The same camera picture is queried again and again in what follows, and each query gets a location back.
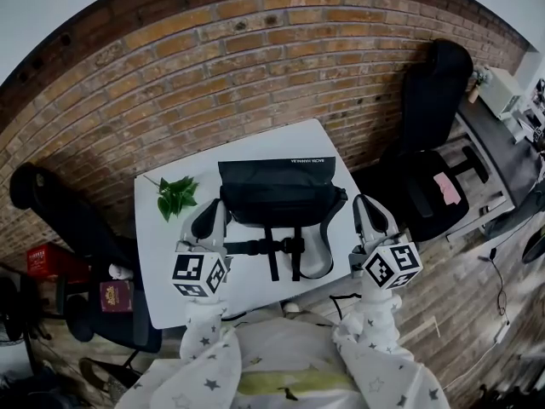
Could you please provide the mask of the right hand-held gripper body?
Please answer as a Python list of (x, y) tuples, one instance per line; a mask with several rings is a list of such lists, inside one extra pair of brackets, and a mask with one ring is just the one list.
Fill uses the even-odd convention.
[(360, 228), (358, 236), (360, 245), (349, 255), (353, 278), (365, 278), (384, 291), (407, 285), (423, 270), (415, 243), (397, 228), (386, 232)]

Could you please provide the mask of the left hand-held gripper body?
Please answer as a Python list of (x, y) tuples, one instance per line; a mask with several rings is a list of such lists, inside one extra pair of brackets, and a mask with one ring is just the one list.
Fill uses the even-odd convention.
[(230, 266), (221, 235), (198, 239), (186, 230), (176, 245), (171, 283), (183, 297), (219, 300)]

